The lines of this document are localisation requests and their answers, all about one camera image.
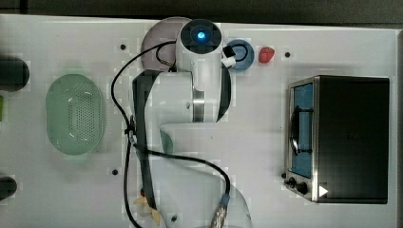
black cable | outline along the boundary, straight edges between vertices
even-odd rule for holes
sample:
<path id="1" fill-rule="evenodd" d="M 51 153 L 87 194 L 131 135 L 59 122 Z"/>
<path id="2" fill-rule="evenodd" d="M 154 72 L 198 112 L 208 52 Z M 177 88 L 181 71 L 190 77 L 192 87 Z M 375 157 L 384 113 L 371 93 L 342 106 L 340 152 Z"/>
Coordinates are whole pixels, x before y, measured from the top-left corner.
<path id="1" fill-rule="evenodd" d="M 137 144 L 133 144 L 133 146 L 136 149 L 138 149 L 140 151 L 143 151 L 141 149 L 141 147 L 138 146 Z M 192 158 L 192 157 L 180 156 L 180 155 L 165 154 L 165 153 L 156 152 L 156 151 L 152 151 L 152 150 L 145 150 L 144 152 L 147 153 L 147 154 L 150 154 L 150 155 L 159 156 L 159 157 L 163 157 L 163 158 L 204 163 L 204 164 L 214 168 L 215 170 L 217 170 L 224 177 L 224 179 L 225 179 L 225 193 L 229 194 L 229 192 L 230 192 L 231 182 L 229 180 L 228 175 L 221 168 L 219 168 L 218 166 L 216 166 L 214 163 L 212 163 L 210 161 L 201 160 L 201 159 Z"/>
<path id="2" fill-rule="evenodd" d="M 169 44 L 175 44 L 176 41 L 168 41 L 168 42 L 164 42 L 161 44 L 158 44 L 154 47 L 150 47 L 144 51 L 142 51 L 140 54 L 136 55 L 135 57 L 133 57 L 130 61 L 128 61 L 122 68 L 121 70 L 119 70 L 119 72 L 116 74 L 115 78 L 113 79 L 112 85 L 111 85 L 111 89 L 110 89 L 110 93 L 111 93 L 111 97 L 113 100 L 113 103 L 118 106 L 119 110 L 122 113 L 122 116 L 125 119 L 125 123 L 126 123 L 126 127 L 127 129 L 133 130 L 133 123 L 130 123 L 125 111 L 122 109 L 122 107 L 119 105 L 118 101 L 115 98 L 115 89 L 114 86 L 116 84 L 116 81 L 118 80 L 119 76 L 121 76 L 122 72 L 131 64 L 133 63 L 136 59 L 138 59 L 140 56 L 144 55 L 145 53 L 147 53 L 148 51 L 154 49 L 154 48 L 159 48 L 161 49 L 161 47 L 165 46 L 165 45 L 169 45 Z M 126 149 L 126 157 L 125 157 L 125 170 L 124 170 L 124 199 L 125 199 L 125 210 L 126 213 L 128 215 L 128 218 L 130 220 L 130 222 L 136 227 L 136 228 L 142 228 L 137 222 L 136 220 L 133 218 L 133 216 L 131 215 L 131 211 L 130 211 L 130 207 L 128 204 L 128 195 L 127 195 L 127 176 L 128 176 L 128 165 L 130 162 L 130 153 L 131 153 L 131 143 L 130 143 L 130 139 L 129 136 L 127 134 L 128 137 L 128 142 L 127 142 L 127 149 Z M 185 157 L 185 156 L 178 156 L 178 155 L 169 155 L 169 154 L 164 154 L 161 152 L 156 152 L 156 151 L 152 151 L 152 150 L 146 150 L 143 151 L 141 149 L 140 146 L 138 146 L 136 143 L 133 144 L 133 146 L 140 150 L 141 152 L 145 152 L 147 154 L 150 155 L 154 155 L 154 156 L 160 156 L 160 157 L 164 157 L 164 158 L 169 158 L 169 159 L 177 159 L 177 160 L 184 160 L 184 161 L 192 161 L 192 162 L 200 162 L 200 163 L 204 163 L 214 169 L 216 169 L 221 175 L 223 175 L 224 179 L 225 179 L 225 194 L 229 195 L 230 192 L 230 186 L 231 186 L 231 182 L 229 180 L 228 175 L 222 170 L 220 169 L 218 166 L 216 166 L 214 163 L 211 163 L 209 161 L 205 161 L 205 160 L 201 160 L 201 159 L 197 159 L 197 158 L 191 158 L 191 157 Z"/>
<path id="3" fill-rule="evenodd" d="M 171 64 L 171 63 L 169 63 L 169 62 L 167 62 L 167 61 L 165 61 L 165 60 L 162 60 L 162 59 L 160 58 L 160 50 L 161 50 L 161 48 L 163 48 L 163 46 L 160 46 L 160 47 L 157 48 L 157 51 L 155 52 L 155 58 L 156 58 L 156 59 L 158 60 L 158 62 L 160 62 L 161 64 L 167 65 L 167 66 L 169 66 L 169 67 L 173 67 L 173 66 L 175 65 L 175 63 L 174 63 L 174 64 Z"/>
<path id="4" fill-rule="evenodd" d="M 124 109 L 119 105 L 118 101 L 116 101 L 116 98 L 115 98 L 115 84 L 116 84 L 116 81 L 118 80 L 119 76 L 121 76 L 122 72 L 123 72 L 131 63 L 133 63 L 133 61 L 135 61 L 135 60 L 136 60 L 137 58 L 139 58 L 140 56 L 146 54 L 148 51 L 150 51 L 150 50 L 152 50 L 152 49 L 155 49 L 155 48 L 158 48 L 158 47 L 162 47 L 162 46 L 165 46 L 165 45 L 169 45 L 169 44 L 175 44 L 175 43 L 176 43 L 176 41 L 168 41 L 168 42 L 160 43 L 160 44 L 158 44 L 158 45 L 156 45 L 156 46 L 154 46 L 154 47 L 150 47 L 150 48 L 148 48 L 148 49 L 142 51 L 140 54 L 136 55 L 134 58 L 132 58 L 130 61 L 128 61 L 128 62 L 121 68 L 121 70 L 119 70 L 118 74 L 116 74 L 115 78 L 113 79 L 113 82 L 112 82 L 112 85 L 111 85 L 111 89 L 110 89 L 111 97 L 112 97 L 113 103 L 115 103 L 115 105 L 118 106 L 119 110 L 121 111 L 122 115 L 124 116 L 126 126 L 130 126 L 130 123 L 129 123 L 129 121 L 128 121 L 127 116 L 125 115 Z"/>
<path id="5" fill-rule="evenodd" d="M 130 207 L 128 205 L 128 195 L 127 195 L 127 176 L 128 176 L 128 164 L 130 162 L 130 141 L 127 142 L 127 150 L 126 150 L 126 157 L 125 157 L 125 171 L 124 171 L 124 198 L 125 198 L 125 210 L 128 215 L 128 219 L 136 228 L 142 228 L 136 220 L 131 215 Z"/>
<path id="6" fill-rule="evenodd" d="M 176 60 L 175 60 L 174 65 L 169 68 L 168 72 L 176 72 L 176 71 L 177 71 L 177 68 L 176 68 Z"/>
<path id="7" fill-rule="evenodd" d="M 243 57 L 240 58 L 240 59 L 236 59 L 235 61 L 240 62 L 240 61 L 245 60 L 246 56 L 248 56 L 248 53 L 249 53 L 248 47 L 246 45 L 244 45 L 244 44 L 235 44 L 235 45 L 231 46 L 231 48 L 233 48 L 233 47 L 243 47 L 243 48 L 245 48 L 245 54 L 243 55 Z"/>

white table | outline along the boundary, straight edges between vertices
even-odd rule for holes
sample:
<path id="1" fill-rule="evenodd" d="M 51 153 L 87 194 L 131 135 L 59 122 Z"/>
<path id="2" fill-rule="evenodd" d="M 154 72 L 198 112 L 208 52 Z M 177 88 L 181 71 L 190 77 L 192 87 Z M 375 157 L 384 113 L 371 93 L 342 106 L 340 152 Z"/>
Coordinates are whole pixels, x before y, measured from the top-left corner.
<path id="1" fill-rule="evenodd" d="M 0 227 L 129 226 L 122 172 L 111 175 L 113 168 L 123 170 L 125 137 L 122 116 L 110 99 L 110 83 L 124 62 L 138 53 L 146 31 L 155 23 L 0 15 L 1 53 L 19 56 L 30 70 L 29 84 L 22 91 L 0 91 L 6 100 L 0 174 L 13 175 L 19 186 L 14 198 L 0 202 Z M 166 127 L 176 151 L 199 152 L 224 167 L 245 196 L 256 228 L 395 227 L 399 31 L 239 24 L 221 24 L 221 30 L 226 41 L 243 38 L 256 52 L 269 46 L 276 55 L 269 65 L 255 62 L 247 71 L 232 74 L 234 99 L 221 123 Z M 127 49 L 120 50 L 120 44 Z M 291 53 L 288 59 L 286 51 Z M 127 111 L 128 85 L 141 71 L 140 63 L 133 63 L 116 86 Z M 46 132 L 48 87 L 67 73 L 90 77 L 106 101 L 106 133 L 98 151 L 75 160 L 57 151 Z M 282 186 L 286 87 L 318 74 L 391 79 L 388 204 L 312 204 Z M 130 170 L 133 201 L 141 187 L 135 156 Z M 144 218 L 134 217 L 144 224 Z"/>

toaster oven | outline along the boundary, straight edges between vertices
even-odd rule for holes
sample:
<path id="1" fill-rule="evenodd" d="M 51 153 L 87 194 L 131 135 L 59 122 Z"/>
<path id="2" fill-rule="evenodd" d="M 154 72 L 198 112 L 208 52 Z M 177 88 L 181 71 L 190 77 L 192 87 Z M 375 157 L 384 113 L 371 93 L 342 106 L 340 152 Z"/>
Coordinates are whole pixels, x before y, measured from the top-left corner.
<path id="1" fill-rule="evenodd" d="M 318 203 L 388 200 L 389 79 L 319 75 L 289 85 L 286 187 Z"/>

oven knob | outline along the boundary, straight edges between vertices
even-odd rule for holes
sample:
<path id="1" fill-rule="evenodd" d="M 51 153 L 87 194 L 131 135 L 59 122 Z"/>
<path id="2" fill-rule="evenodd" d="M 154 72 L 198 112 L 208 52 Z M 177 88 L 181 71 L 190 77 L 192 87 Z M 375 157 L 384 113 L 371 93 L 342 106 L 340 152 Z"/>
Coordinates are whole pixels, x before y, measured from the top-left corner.
<path id="1" fill-rule="evenodd" d="M 296 184 L 296 189 L 299 191 L 302 195 L 305 195 L 308 192 L 308 186 L 306 186 L 305 182 L 297 183 Z"/>
<path id="2" fill-rule="evenodd" d="M 291 188 L 295 188 L 297 182 L 294 178 L 290 178 L 289 180 L 285 180 L 284 183 L 288 184 L 288 186 L 290 186 Z"/>

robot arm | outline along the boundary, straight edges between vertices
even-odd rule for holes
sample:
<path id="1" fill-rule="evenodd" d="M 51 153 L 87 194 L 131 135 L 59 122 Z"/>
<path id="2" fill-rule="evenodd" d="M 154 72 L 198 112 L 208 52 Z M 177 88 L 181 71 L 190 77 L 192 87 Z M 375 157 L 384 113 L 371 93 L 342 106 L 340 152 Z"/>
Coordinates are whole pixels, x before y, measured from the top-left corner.
<path id="1" fill-rule="evenodd" d="M 146 70 L 133 81 L 130 97 L 140 147 L 164 153 L 163 124 L 214 123 L 222 117 L 230 103 L 231 83 L 221 56 L 218 27 L 209 21 L 193 20 L 177 39 L 178 72 Z M 159 210 L 167 227 L 222 227 L 229 198 L 221 198 L 220 178 L 185 163 L 142 151 L 137 154 L 147 202 Z M 235 187 L 231 189 L 228 224 L 252 227 L 243 196 Z"/>

